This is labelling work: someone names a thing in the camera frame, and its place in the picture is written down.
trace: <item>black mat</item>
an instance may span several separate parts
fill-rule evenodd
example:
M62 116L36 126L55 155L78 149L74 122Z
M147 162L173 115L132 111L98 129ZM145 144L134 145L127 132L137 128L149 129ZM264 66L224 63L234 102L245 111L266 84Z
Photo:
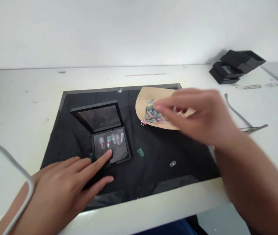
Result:
M70 114L70 110L111 100L118 101L133 156L130 161L101 170L89 182L86 187L106 175L113 175L115 178L85 211L220 176L206 145L191 140L179 131L142 126L135 111L140 88L126 89L127 87L123 88L122 93L116 92L119 88L112 88L114 91L103 89L63 96L41 168L74 156L90 157L91 134ZM144 150L144 157L137 153L139 148ZM170 167L173 160L177 165Z

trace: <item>white cable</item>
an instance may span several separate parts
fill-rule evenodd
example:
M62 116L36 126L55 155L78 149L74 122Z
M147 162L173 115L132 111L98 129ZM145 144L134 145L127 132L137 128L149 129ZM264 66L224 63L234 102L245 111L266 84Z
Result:
M0 145L0 152L3 153L4 156L6 156L6 158L27 178L27 182L29 185L28 195L27 195L24 203L22 204L21 208L19 209L19 211L14 216L13 220L10 222L10 224L8 225L8 227L6 228L6 230L3 233L3 235L8 235L10 233L10 231L12 230L12 228L14 227L16 221L19 219L20 215L26 208L27 204L29 203L29 201L32 197L32 194L34 193L35 185L34 185L34 182L31 178L30 174L28 174L28 172L24 168L22 168L22 166L18 164L18 162L12 157L12 155L1 145Z

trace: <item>tweezers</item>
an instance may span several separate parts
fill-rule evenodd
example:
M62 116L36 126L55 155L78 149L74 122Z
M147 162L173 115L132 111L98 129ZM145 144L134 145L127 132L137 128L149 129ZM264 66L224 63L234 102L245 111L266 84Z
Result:
M245 132L245 133L247 133L248 135L250 135L251 133L253 133L253 132L255 132L255 131L258 131L258 130L260 130L260 129L263 129L263 128L265 128L265 127L268 127L268 126L269 126L268 124L265 124L265 125L260 126L260 127L252 127L252 128L249 128L248 130L243 131L243 132Z
M253 127L246 119L244 119L243 116L241 116L232 106L230 106L230 104L229 104L229 102L228 102L228 94L227 94L227 93L225 94L225 99L226 99L226 102L227 102L228 106L231 108L231 110L234 111L234 112L238 115L238 117L240 117L241 120L243 120L243 122L248 126L248 127L247 127L248 130L243 131L243 132L245 132L245 133L247 133L248 135L250 135L251 133L253 133L253 132L255 132L255 131L258 131L258 130L260 130L260 129L263 129L263 128L269 126L268 124L265 124L265 125L260 126L260 127Z

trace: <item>black box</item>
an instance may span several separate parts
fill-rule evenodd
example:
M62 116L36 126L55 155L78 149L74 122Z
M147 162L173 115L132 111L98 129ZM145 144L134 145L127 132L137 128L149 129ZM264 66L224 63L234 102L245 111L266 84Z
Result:
M247 65L255 67L255 66L260 66L262 64L264 64L266 62L265 59L263 59L262 57L260 57L259 55L255 54L253 51L237 51L240 54L244 54L248 57L250 57L250 59L248 60Z
M73 108L70 113L92 134L93 161L109 149L113 150L113 154L106 166L131 159L123 119L116 100Z
M235 67L224 62L216 62L213 64L213 68L222 78L239 78L243 75L243 72Z
M232 60L236 60L242 62L248 66L255 67L257 66L257 60L253 57L249 56L246 53L241 53L240 51L236 52L233 50L229 50L226 54L226 57L231 58Z
M247 74L247 73L251 72L252 70L254 70L255 68L257 68L257 66L251 67L249 65L246 65L243 62L240 62L238 60L234 60L232 57L226 56L226 55L223 55L221 57L221 61L223 61L226 64L229 64L229 65L241 70L244 74Z
M236 83L239 81L239 78L222 78L218 72L215 70L215 68L212 68L210 70L210 74L213 76L213 78L218 82L218 84L230 84L230 83Z

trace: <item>curved paper sheet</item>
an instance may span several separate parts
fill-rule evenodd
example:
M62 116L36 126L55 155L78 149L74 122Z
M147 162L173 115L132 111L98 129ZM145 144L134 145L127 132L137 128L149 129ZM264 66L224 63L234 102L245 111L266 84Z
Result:
M165 89L165 88L157 88L157 87L147 87L144 86L141 88L141 91L139 92L139 95L136 100L136 113L137 116L140 120L144 120L145 114L146 114L146 107L147 105L150 106L148 102L150 100L158 100L161 98L165 98L168 96L171 96L175 90L173 89ZM185 114L186 117L193 114L194 110L188 110L187 113ZM165 122L165 124L154 124L151 122L147 122L148 125L150 126L155 126L155 127L160 127L164 129L169 129L169 130L179 130L179 128L174 127L170 125L168 122Z

